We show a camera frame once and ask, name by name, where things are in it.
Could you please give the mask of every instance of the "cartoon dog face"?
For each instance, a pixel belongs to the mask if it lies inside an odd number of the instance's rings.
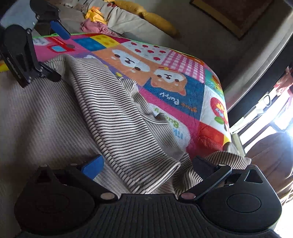
[[[98,50],[95,55],[143,86],[152,76],[156,63],[134,54],[123,45]]]
[[[159,69],[155,70],[151,79],[151,85],[153,87],[159,87],[170,92],[176,92],[182,96],[186,95],[186,83],[187,79],[183,74],[166,67],[159,67]]]

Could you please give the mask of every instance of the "metal screw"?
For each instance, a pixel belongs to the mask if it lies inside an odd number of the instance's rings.
[[[191,200],[194,199],[196,196],[194,193],[183,193],[181,194],[181,198],[185,199],[185,200]]]
[[[101,194],[101,199],[111,200],[113,198],[115,198],[115,194],[113,194],[113,193],[102,193]]]

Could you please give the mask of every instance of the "yellow pillow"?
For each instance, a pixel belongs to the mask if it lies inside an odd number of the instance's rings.
[[[150,12],[143,12],[142,15],[144,16],[144,19],[147,20],[150,24],[159,28],[166,34],[172,37],[176,37],[178,35],[178,30],[170,22],[160,17],[159,15]]]
[[[131,12],[139,16],[142,16],[142,12],[146,11],[142,6],[140,6],[139,4],[135,2],[117,0],[115,1],[115,4],[123,10],[126,10],[128,12]]]

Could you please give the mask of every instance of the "patchwork quilt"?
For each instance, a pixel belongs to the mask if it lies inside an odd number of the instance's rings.
[[[135,80],[153,113],[164,113],[180,147],[193,158],[231,141],[223,90],[200,59],[172,49],[103,34],[34,38],[39,61],[58,54],[97,58],[119,77]],[[7,70],[0,62],[0,71]]]

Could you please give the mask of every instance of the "ribbed rubber surface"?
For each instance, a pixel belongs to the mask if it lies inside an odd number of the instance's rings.
[[[18,238],[43,237],[22,232]],[[94,218],[74,232],[55,238],[276,238],[273,231],[235,234],[210,224],[195,205],[178,202],[174,195],[122,195],[114,204],[102,205]]]

